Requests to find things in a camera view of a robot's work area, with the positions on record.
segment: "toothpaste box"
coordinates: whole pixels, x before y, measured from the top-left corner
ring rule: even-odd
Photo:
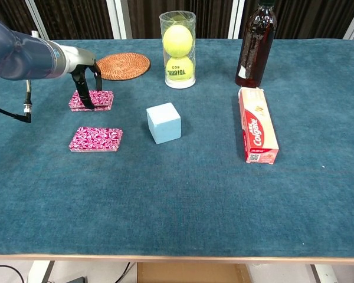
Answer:
[[[242,87],[238,97],[245,161],[273,164],[279,147],[264,90]]]

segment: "light blue cube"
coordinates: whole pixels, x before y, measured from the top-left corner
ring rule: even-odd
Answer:
[[[148,128],[156,144],[181,137],[181,117],[172,103],[147,109]]]

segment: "brown bottle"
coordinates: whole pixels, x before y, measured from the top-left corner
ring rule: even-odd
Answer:
[[[235,82],[242,87],[259,87],[277,29],[275,0],[260,0],[247,22]]]

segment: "yellow tennis ball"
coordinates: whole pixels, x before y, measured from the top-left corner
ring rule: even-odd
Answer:
[[[165,51],[172,57],[187,55],[193,46],[193,37],[190,30],[183,25],[173,25],[163,36]]]
[[[171,58],[166,63],[166,75],[172,81],[185,81],[194,74],[194,64],[187,57]]]

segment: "floor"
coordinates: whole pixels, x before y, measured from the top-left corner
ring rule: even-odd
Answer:
[[[0,261],[0,264],[15,267],[26,280],[32,261]],[[88,283],[113,283],[121,276],[126,264],[112,261],[57,261],[49,280],[53,283],[67,283],[78,277],[88,277]],[[332,267],[338,283],[354,283],[354,266]],[[253,283],[316,283],[309,265],[249,264],[248,269]],[[21,283],[21,280],[14,271],[0,268],[0,283]],[[136,264],[130,264],[121,283],[136,283]]]

